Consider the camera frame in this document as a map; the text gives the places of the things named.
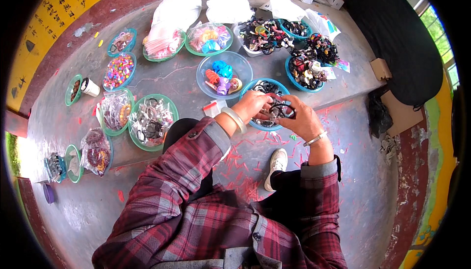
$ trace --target woman's left hand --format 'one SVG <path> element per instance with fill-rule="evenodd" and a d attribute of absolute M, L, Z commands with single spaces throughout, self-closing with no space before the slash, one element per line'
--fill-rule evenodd
<path fill-rule="evenodd" d="M 239 115 L 245 124 L 248 124 L 250 119 L 257 116 L 262 108 L 270 108 L 268 103 L 271 102 L 273 102 L 273 99 L 263 92 L 249 90 L 232 107 L 232 110 Z"/>

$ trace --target silver bracelet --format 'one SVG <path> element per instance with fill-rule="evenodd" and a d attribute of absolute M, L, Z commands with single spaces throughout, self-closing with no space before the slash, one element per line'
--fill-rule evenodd
<path fill-rule="evenodd" d="M 305 142 L 302 146 L 303 147 L 309 146 L 325 136 L 327 136 L 327 131 L 322 132 L 321 134 L 319 134 L 319 136 L 315 137 L 313 140 Z"/>
<path fill-rule="evenodd" d="M 234 112 L 234 110 L 230 107 L 222 107 L 221 109 L 222 113 L 227 113 L 229 117 L 231 117 L 235 123 L 239 126 L 238 131 L 242 134 L 245 134 L 247 132 L 247 126 L 245 126 L 244 121 L 239 117 L 239 115 Z"/>

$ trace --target purple bowl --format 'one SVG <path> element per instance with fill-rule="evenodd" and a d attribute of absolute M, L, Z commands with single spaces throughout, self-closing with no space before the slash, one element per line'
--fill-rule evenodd
<path fill-rule="evenodd" d="M 50 187 L 49 184 L 44 183 L 42 185 L 42 189 L 44 191 L 44 197 L 46 198 L 46 202 L 48 202 L 48 204 L 52 204 L 55 201 L 54 192 L 52 191 L 52 187 Z"/>

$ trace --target red plaid jacket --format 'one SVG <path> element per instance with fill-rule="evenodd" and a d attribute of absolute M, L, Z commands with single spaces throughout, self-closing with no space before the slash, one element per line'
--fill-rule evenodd
<path fill-rule="evenodd" d="M 263 268 L 346 268 L 338 235 L 336 168 L 302 166 L 305 206 L 297 235 L 233 190 L 214 187 L 187 203 L 230 141 L 209 117 L 147 166 L 108 240 L 92 256 L 96 268 L 238 268 L 248 252 Z"/>

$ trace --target paper cup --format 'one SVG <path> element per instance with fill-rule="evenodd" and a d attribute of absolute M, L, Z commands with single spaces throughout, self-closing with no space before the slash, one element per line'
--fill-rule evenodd
<path fill-rule="evenodd" d="M 100 94 L 100 87 L 87 77 L 82 81 L 80 91 L 93 97 L 97 97 Z"/>

